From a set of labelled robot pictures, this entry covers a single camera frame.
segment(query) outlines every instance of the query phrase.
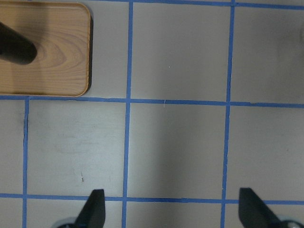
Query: blue grid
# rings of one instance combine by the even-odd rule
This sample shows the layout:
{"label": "blue grid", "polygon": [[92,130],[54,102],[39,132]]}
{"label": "blue grid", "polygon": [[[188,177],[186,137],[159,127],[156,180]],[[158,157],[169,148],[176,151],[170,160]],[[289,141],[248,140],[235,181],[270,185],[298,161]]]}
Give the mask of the blue grid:
{"label": "blue grid", "polygon": [[[231,106],[247,107],[274,107],[274,108],[304,108],[304,104],[287,103],[250,103],[230,101],[230,84],[232,73],[232,53],[233,53],[233,34],[234,34],[234,14],[235,7],[251,7],[266,9],[283,10],[304,10],[304,6],[256,4],[235,2],[212,2],[212,1],[191,1],[191,0],[107,0],[129,3],[129,30],[128,30],[128,68],[127,68],[127,89],[126,98],[101,98],[101,97],[45,97],[45,96],[23,96],[23,95],[0,95],[0,100],[24,100],[24,142],[23,142],[23,191],[22,194],[0,193],[0,198],[23,199],[22,228],[27,227],[27,199],[42,200],[87,200],[87,196],[56,196],[56,195],[30,195],[27,194],[27,172],[28,172],[28,116],[30,100],[59,100],[59,101],[80,101],[80,102],[115,102],[125,103],[125,140],[124,140],[124,168],[123,168],[123,196],[106,197],[106,201],[121,201],[122,206],[122,228],[126,228],[127,202],[174,202],[174,203],[215,203],[221,204],[220,227],[225,226],[225,206],[226,204],[238,204],[237,199],[226,199],[227,187],[227,165],[228,165],[228,142],[229,142],[229,115]],[[132,75],[132,45],[133,45],[133,3],[165,3],[165,4],[187,4],[187,5],[206,5],[218,7],[230,7],[230,26],[229,26],[229,47],[228,47],[228,70],[227,70],[227,96],[225,102],[220,101],[198,101],[198,100],[161,100],[161,99],[134,99],[131,98],[131,75]],[[191,198],[134,198],[127,196],[128,189],[128,155],[129,155],[129,125],[130,125],[130,106],[131,103],[144,104],[172,104],[172,105],[214,105],[226,107],[225,119],[225,139],[223,151],[223,179],[221,199],[191,199]],[[304,205],[304,200],[265,200],[270,205]]]}

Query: brown tray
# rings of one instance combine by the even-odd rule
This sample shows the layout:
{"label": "brown tray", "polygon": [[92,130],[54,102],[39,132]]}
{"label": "brown tray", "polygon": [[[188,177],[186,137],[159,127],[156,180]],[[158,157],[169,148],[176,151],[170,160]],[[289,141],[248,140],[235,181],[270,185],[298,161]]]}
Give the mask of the brown tray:
{"label": "brown tray", "polygon": [[91,74],[91,15],[80,3],[0,1],[0,21],[38,51],[28,65],[0,60],[0,94],[80,96]]}

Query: wood grain surface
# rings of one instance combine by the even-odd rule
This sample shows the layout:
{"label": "wood grain surface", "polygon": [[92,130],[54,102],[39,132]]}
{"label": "wood grain surface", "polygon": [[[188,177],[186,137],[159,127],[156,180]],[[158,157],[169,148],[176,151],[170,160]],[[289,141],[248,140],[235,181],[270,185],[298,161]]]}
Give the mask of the wood grain surface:
{"label": "wood grain surface", "polygon": [[89,85],[89,10],[79,3],[0,1],[0,21],[38,51],[28,65],[0,60],[0,94],[80,96]]}

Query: wooden tray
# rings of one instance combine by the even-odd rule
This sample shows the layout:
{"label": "wooden tray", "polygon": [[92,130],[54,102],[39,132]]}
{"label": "wooden tray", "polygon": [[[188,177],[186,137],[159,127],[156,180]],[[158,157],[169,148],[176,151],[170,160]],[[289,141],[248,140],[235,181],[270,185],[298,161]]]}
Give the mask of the wooden tray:
{"label": "wooden tray", "polygon": [[0,1],[0,21],[38,51],[28,65],[0,60],[0,94],[80,96],[88,89],[93,21],[86,6]]}

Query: dark cylindrical object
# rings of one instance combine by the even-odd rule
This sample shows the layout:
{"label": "dark cylindrical object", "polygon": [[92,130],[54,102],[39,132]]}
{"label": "dark cylindrical object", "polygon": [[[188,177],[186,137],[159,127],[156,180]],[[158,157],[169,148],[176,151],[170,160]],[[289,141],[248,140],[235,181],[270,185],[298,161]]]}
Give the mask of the dark cylindrical object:
{"label": "dark cylindrical object", "polygon": [[31,63],[36,55],[31,41],[0,22],[0,59],[24,65]]}

